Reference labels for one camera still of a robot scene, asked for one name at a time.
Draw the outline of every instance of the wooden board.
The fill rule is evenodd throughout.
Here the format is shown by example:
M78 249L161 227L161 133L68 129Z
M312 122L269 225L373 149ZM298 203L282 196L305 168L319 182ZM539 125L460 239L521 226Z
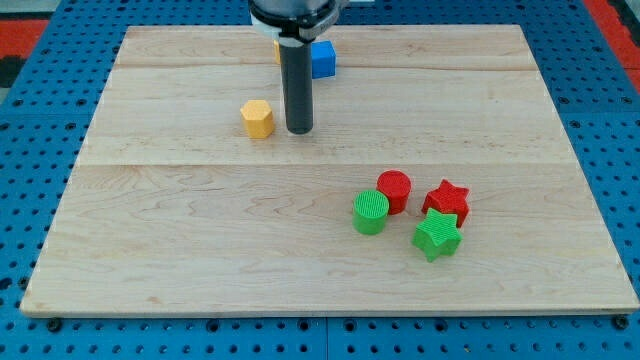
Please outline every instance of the wooden board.
M334 27L316 127L284 129L271 41L249 27L133 27L22 311L34 317L631 312L628 281L517 26ZM239 108L277 129L248 139ZM377 236L352 200L413 180ZM411 245L426 191L471 188L453 257Z

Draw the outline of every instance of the red surface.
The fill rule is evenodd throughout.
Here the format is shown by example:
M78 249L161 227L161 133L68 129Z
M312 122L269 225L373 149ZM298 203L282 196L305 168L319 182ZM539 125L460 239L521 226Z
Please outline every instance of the red surface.
M49 20L0 20L0 58L28 58L47 24Z
M411 180L402 171L389 170L378 177L376 190L389 199L389 215L404 211L411 192Z
M469 195L469 189L457 187L443 179L439 188L427 193L422 212L426 214L429 208L433 208L443 214L456 214L458 215L456 226L460 228L469 214L467 195Z
M640 92L640 48L631 40L629 29L620 22L618 12L605 0L584 0L602 35L627 70L636 91Z

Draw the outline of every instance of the blue pegboard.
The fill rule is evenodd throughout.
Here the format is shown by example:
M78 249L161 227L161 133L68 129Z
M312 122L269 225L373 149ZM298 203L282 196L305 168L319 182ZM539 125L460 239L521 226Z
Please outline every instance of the blue pegboard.
M128 25L248 24L244 0L63 0L0 107L0 358L639 358L640 316L51 320L17 307ZM640 97L579 1L378 0L341 24L520 24L640 290Z

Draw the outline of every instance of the star-shaped block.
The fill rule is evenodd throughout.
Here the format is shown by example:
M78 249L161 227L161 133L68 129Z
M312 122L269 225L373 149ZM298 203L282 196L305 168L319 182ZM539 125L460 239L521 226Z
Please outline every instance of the star-shaped block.
M457 187L443 179L440 187L427 193L422 212L426 214L429 208L433 208L443 214L456 214L458 215L456 226L460 228L469 214L467 195L469 195L469 189Z
M440 255L453 255L462 241L462 234L456 227L458 215L442 214L429 208L427 217L418 224L413 235L413 245L420 248L432 262Z

